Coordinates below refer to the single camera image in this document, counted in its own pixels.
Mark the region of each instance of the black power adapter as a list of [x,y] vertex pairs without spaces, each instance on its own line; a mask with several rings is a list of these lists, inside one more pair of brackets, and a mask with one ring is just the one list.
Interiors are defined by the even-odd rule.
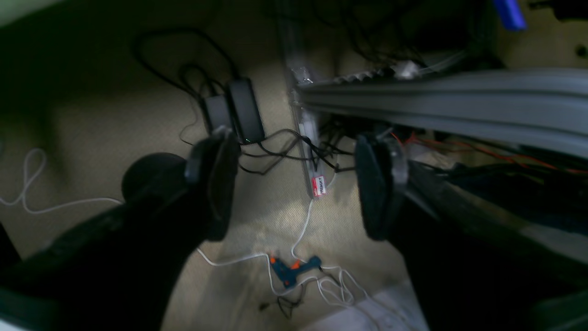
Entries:
[[255,101],[253,86],[249,78],[238,78],[227,84],[232,107],[233,122],[242,144],[259,143],[265,132],[259,108]]
[[249,78],[230,81],[225,95],[204,98],[202,111],[209,133],[224,125],[236,131],[241,144],[254,144],[265,139]]
[[230,113],[229,100],[226,95],[220,94],[204,98],[202,113],[204,114],[209,133],[212,133],[223,125],[233,129],[233,131],[235,130]]

